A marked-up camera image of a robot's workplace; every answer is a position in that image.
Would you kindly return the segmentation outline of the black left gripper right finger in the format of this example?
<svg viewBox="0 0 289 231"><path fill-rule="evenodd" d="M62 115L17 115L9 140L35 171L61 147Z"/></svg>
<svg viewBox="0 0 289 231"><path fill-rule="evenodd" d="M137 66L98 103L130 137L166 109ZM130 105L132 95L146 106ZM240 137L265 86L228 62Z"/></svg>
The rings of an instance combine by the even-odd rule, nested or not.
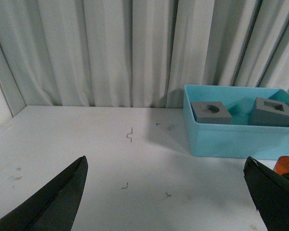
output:
<svg viewBox="0 0 289 231"><path fill-rule="evenodd" d="M289 231L289 171L279 174L249 156L244 179L269 231Z"/></svg>

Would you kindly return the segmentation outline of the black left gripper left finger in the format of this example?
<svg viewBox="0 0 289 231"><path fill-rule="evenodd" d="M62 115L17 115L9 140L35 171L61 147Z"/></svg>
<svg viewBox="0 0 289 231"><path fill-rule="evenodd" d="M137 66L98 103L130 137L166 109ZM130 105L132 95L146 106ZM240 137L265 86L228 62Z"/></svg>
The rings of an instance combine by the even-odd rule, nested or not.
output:
<svg viewBox="0 0 289 231"><path fill-rule="evenodd" d="M82 156L0 219L0 231L70 231L82 199L88 162Z"/></svg>

